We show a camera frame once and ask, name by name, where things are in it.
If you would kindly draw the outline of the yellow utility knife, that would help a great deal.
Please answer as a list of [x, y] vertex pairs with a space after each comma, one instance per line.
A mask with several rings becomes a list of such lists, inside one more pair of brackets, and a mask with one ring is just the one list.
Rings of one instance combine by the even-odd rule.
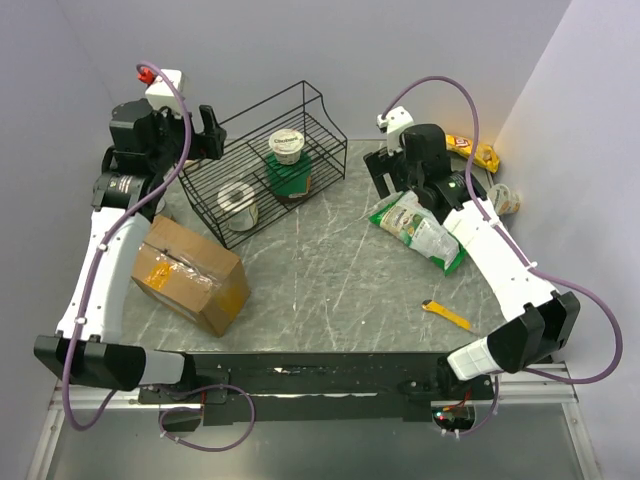
[[423, 301], [422, 309], [425, 312], [430, 312], [446, 319], [447, 321], [451, 322], [452, 324], [456, 325], [457, 327], [463, 330], [466, 330], [466, 331], [472, 330], [471, 323], [467, 319], [447, 309], [446, 307], [444, 307], [443, 305], [439, 304], [434, 300]]

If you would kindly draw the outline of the brown cardboard express box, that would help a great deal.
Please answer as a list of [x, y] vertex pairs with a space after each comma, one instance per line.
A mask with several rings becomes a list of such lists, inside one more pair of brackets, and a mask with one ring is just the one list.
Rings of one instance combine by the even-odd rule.
[[239, 256], [158, 216], [136, 258], [132, 280], [199, 329], [221, 337], [250, 295]]

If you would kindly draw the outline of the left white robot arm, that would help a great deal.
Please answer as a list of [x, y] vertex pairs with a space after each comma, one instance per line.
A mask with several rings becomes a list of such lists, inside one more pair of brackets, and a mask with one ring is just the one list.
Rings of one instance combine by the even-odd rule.
[[174, 401], [198, 389], [191, 355], [121, 343], [127, 284], [163, 185], [182, 155], [218, 160], [226, 131], [209, 105], [199, 108], [203, 129], [146, 99], [115, 107], [109, 123], [111, 146], [93, 186], [87, 253], [69, 306], [52, 335], [40, 335], [35, 357], [65, 386], [132, 391], [162, 385]]

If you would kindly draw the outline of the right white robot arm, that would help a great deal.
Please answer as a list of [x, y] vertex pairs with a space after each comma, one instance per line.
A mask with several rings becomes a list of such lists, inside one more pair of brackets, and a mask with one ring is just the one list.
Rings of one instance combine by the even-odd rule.
[[482, 185], [451, 167], [444, 131], [435, 124], [384, 123], [384, 150], [365, 156], [378, 193], [386, 177], [400, 195], [372, 220], [407, 247], [444, 269], [471, 257], [494, 293], [505, 322], [485, 337], [451, 352], [437, 386], [456, 399], [472, 379], [499, 370], [517, 373], [565, 346], [580, 303], [536, 277], [508, 246]]

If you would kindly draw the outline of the green snack bag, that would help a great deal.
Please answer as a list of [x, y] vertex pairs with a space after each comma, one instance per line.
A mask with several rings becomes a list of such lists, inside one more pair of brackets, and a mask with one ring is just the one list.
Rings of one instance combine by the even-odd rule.
[[406, 247], [430, 259], [445, 275], [458, 268], [466, 252], [458, 240], [421, 206], [413, 191], [396, 192], [369, 216], [369, 221]]

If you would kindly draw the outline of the white can in rack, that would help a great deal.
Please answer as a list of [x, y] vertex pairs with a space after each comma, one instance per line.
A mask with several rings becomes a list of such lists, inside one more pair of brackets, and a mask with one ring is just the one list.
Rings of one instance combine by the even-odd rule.
[[258, 205], [254, 188], [243, 182], [225, 184], [217, 195], [217, 204], [231, 231], [246, 232], [258, 223]]

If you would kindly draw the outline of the white Chobani yogurt cup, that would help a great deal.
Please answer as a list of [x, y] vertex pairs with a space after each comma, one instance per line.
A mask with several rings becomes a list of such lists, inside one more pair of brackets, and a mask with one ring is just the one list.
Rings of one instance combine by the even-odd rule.
[[305, 137], [295, 129], [280, 129], [269, 137], [269, 147], [282, 165], [293, 165], [300, 160]]

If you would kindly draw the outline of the yellow Lays chip bag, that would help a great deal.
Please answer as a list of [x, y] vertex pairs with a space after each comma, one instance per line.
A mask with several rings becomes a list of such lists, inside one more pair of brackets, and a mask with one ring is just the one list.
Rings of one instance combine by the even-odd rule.
[[468, 158], [472, 150], [475, 150], [473, 162], [475, 165], [495, 174], [500, 167], [500, 158], [492, 146], [480, 143], [476, 146], [471, 139], [456, 135], [446, 134], [447, 150], [462, 157]]

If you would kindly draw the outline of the yogurt cup on side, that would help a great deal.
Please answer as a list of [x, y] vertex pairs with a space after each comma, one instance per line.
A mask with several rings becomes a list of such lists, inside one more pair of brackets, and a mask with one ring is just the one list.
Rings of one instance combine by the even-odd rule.
[[519, 195], [505, 184], [493, 185], [489, 189], [487, 197], [498, 215], [514, 214], [520, 209], [521, 200]]

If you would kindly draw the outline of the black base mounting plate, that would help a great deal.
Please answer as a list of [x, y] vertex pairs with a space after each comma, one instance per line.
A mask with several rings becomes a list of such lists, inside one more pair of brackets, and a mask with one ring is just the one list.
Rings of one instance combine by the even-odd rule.
[[435, 403], [489, 401], [486, 375], [459, 381], [442, 353], [194, 353], [180, 387], [143, 389], [142, 405], [204, 410], [207, 426], [267, 421], [429, 422]]

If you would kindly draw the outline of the aluminium rail frame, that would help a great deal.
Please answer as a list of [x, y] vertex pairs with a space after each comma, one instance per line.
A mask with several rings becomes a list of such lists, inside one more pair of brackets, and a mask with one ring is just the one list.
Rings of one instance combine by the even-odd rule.
[[[506, 375], [494, 415], [445, 437], [398, 419], [259, 422], [199, 427], [192, 448], [164, 439], [160, 407], [120, 393], [90, 430], [76, 432], [50, 402], [32, 479], [597, 479], [600, 470], [573, 387]], [[218, 446], [203, 453], [202, 444]]]

